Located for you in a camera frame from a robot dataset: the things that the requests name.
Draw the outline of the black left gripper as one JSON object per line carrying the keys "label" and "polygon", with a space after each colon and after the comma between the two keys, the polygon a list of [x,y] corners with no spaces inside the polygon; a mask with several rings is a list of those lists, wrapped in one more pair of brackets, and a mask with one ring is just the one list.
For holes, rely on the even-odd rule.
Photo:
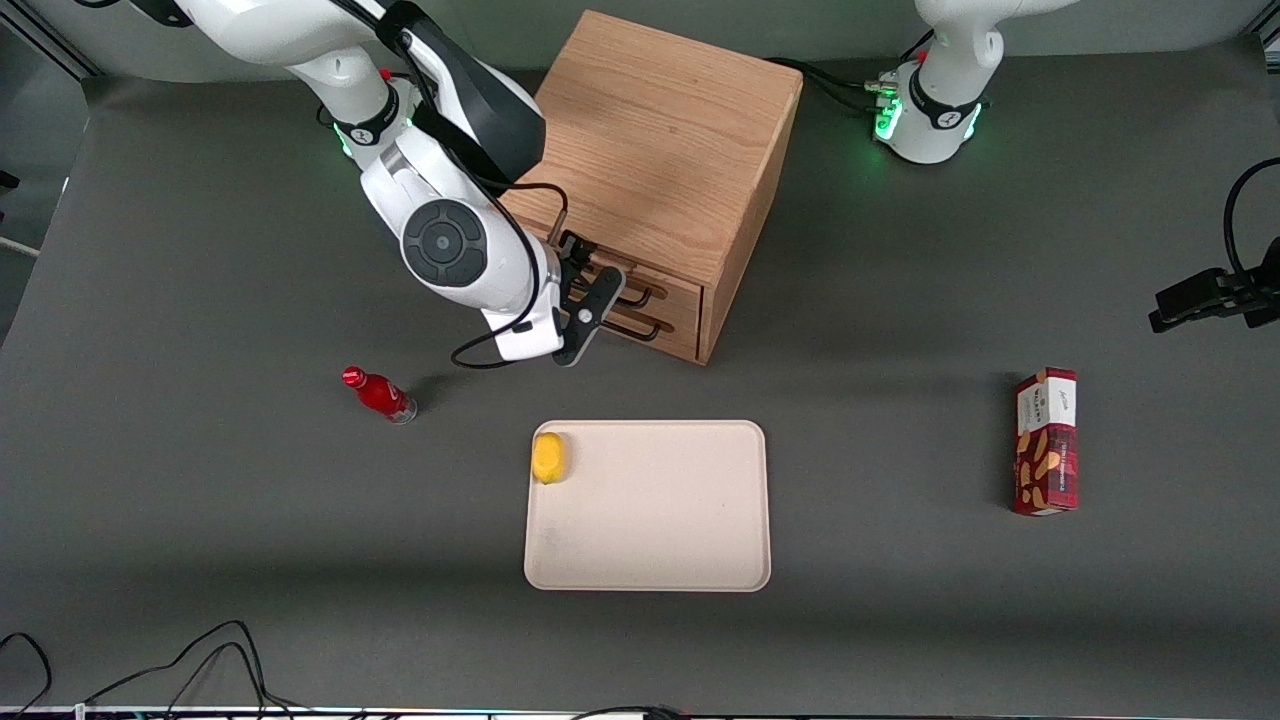
{"label": "black left gripper", "polygon": [[1161,290],[1156,309],[1149,314],[1152,332],[1160,334],[1190,322],[1243,315],[1249,329],[1258,329],[1279,319],[1279,237],[1275,237],[1258,266],[1245,269],[1236,241],[1231,240],[1231,269],[1238,293],[1235,300],[1231,274],[1222,268],[1210,268]]}

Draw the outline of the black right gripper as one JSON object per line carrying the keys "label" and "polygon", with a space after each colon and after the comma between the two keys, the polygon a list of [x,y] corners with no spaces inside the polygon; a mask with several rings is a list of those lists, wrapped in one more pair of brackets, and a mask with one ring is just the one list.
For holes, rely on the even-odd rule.
{"label": "black right gripper", "polygon": [[563,341],[558,365],[573,366],[625,287],[625,274],[614,266],[591,265],[595,245],[572,231],[562,231],[556,246],[559,263],[559,331]]}

